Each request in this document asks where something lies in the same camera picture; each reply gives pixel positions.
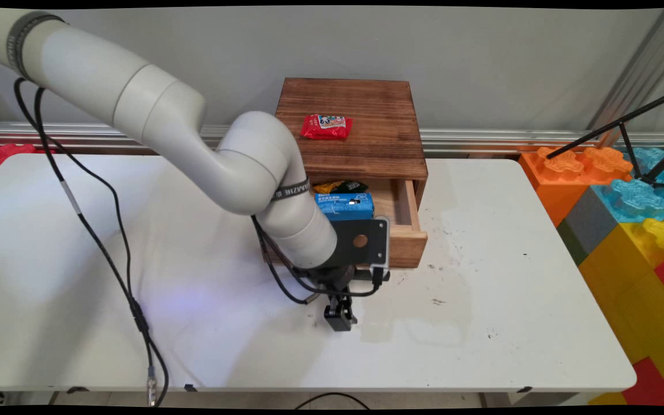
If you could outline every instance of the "white tabletop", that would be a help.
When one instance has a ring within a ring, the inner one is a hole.
[[[172,388],[619,391],[635,383],[515,162],[427,160],[421,265],[354,299],[359,323],[335,333],[322,316],[326,299],[297,305],[280,292],[250,218],[221,210],[163,158],[79,159],[119,192],[134,291]],[[111,194],[66,157],[56,160],[124,270]],[[144,391],[146,365],[118,283],[47,160],[11,157],[0,167],[0,390]]]

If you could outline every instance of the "blue carton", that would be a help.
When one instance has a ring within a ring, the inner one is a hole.
[[[316,194],[316,204],[330,221],[371,220],[374,200],[369,193]]]

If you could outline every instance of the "red snack bag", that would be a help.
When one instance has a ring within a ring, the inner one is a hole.
[[[346,139],[353,128],[353,119],[345,116],[308,115],[301,136],[310,139]]]

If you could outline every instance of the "wooden box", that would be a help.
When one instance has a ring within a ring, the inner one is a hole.
[[[301,137],[304,118],[312,114],[352,118],[350,136]],[[418,217],[427,163],[409,83],[287,78],[276,118],[297,137],[312,184],[351,179],[369,186],[374,216],[387,216],[392,224],[390,266],[419,266],[427,244]]]

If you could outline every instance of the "black stand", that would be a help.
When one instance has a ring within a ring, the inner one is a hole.
[[[590,139],[598,137],[600,134],[603,134],[607,131],[610,131],[611,129],[619,127],[621,131],[621,136],[624,139],[624,144],[627,146],[627,152],[629,153],[629,158],[630,160],[632,160],[632,165],[635,168],[635,179],[642,180],[645,183],[651,184],[653,187],[664,187],[664,183],[657,182],[657,175],[662,173],[662,171],[664,170],[664,157],[662,158],[661,161],[657,163],[656,166],[654,166],[654,168],[652,168],[651,171],[649,171],[648,174],[642,174],[642,172],[640,171],[640,166],[637,163],[637,158],[635,157],[635,151],[632,150],[632,144],[629,142],[629,135],[627,135],[627,128],[625,128],[624,126],[624,124],[627,121],[632,120],[632,118],[642,115],[643,113],[652,110],[653,108],[660,106],[662,104],[664,104],[664,96],[657,98],[653,102],[644,105],[643,107],[638,108],[637,110],[634,110],[628,113],[627,115],[622,116],[621,118],[617,118],[616,120],[611,121],[611,123],[606,124],[606,126],[603,126],[600,129],[595,129],[594,131],[591,131],[590,133],[582,136],[581,138],[575,140],[574,142],[570,142],[570,144],[562,146],[560,149],[554,150],[554,152],[548,154],[548,158],[551,159],[553,157],[557,157],[562,153],[567,152],[568,150],[578,147],[579,145],[583,144],[584,142],[587,142]]]

